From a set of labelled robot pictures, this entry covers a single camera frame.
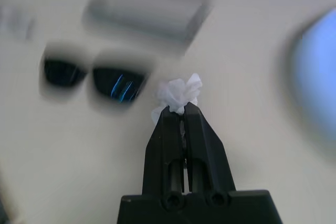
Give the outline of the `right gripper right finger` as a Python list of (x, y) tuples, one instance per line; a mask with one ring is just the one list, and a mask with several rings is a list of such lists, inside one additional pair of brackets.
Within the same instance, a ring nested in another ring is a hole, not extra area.
[(235, 191), (222, 141), (199, 107), (185, 106), (186, 161), (189, 189), (193, 193)]

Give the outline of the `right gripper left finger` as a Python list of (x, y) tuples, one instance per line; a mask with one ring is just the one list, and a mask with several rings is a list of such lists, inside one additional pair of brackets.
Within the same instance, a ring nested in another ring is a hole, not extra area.
[(145, 150), (143, 195), (184, 192), (184, 154), (180, 117), (166, 107)]

